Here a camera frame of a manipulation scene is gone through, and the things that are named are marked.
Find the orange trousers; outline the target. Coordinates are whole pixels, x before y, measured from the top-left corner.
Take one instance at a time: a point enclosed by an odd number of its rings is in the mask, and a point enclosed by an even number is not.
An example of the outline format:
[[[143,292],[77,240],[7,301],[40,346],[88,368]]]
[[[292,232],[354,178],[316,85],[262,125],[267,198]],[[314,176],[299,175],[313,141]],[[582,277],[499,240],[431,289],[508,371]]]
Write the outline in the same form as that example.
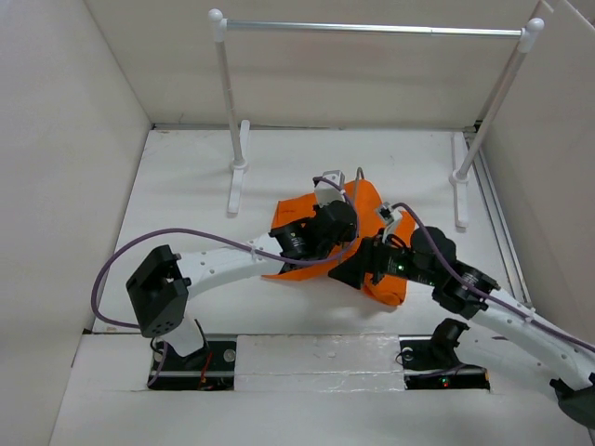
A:
[[[360,180],[358,185],[355,181],[350,181],[345,185],[345,190],[351,198],[355,198],[354,204],[360,218],[360,237],[353,247],[349,248],[346,258],[351,257],[359,247],[362,237],[374,236],[379,230],[384,228],[380,216],[376,210],[382,204],[381,197],[374,184],[368,180]],[[314,193],[309,193],[296,198],[279,201],[275,209],[271,227],[280,228],[284,224],[290,223],[300,217],[314,216],[313,206],[316,204]],[[416,228],[415,220],[405,213],[393,231],[393,234],[399,237],[406,246],[410,244],[411,235]],[[338,260],[306,267],[304,269],[291,270],[285,273],[275,275],[264,275],[265,279],[285,282],[303,282],[313,278],[323,277],[328,274],[331,268],[339,264]],[[406,298],[407,281],[405,279],[385,275],[378,284],[372,283],[372,275],[366,273],[364,276],[364,285],[361,292],[370,298],[388,305],[389,307],[399,307]]]

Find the grey clothes hanger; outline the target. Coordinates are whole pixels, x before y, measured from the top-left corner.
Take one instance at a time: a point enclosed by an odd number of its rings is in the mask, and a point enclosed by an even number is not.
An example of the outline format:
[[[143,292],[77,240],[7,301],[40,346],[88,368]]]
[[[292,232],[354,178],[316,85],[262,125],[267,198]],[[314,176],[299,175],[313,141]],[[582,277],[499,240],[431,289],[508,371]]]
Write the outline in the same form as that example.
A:
[[[353,190],[352,190],[353,201],[356,201],[359,185],[360,185],[361,181],[364,179],[365,179],[364,170],[360,166],[358,166],[356,169],[355,178],[353,180]]]

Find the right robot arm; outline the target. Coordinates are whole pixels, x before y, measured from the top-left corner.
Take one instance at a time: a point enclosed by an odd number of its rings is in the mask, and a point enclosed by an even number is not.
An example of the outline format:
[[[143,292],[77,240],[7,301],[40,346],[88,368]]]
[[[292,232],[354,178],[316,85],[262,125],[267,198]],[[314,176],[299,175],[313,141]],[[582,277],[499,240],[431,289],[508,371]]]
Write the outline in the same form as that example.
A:
[[[594,346],[534,313],[503,290],[495,279],[456,258],[456,245],[435,227],[414,230],[410,243],[398,246],[380,235],[364,238],[356,253],[329,277],[360,289],[364,280],[387,276],[431,287],[432,299],[462,317],[441,323],[430,342],[432,359],[452,365],[464,352],[459,337],[471,321],[486,327],[546,365],[553,373],[546,387],[564,414],[594,427]]]

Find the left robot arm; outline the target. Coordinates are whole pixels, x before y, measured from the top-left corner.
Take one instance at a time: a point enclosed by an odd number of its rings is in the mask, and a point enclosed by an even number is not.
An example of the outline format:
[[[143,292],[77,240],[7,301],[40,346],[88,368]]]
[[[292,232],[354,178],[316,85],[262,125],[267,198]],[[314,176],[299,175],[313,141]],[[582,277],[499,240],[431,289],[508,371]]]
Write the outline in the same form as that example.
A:
[[[207,346],[198,322],[186,314],[189,300],[243,279],[329,264],[335,247],[354,241],[356,228],[352,205],[333,201],[247,243],[226,241],[219,249],[182,255],[158,246],[126,282],[140,334],[162,339],[182,365],[197,368]]]

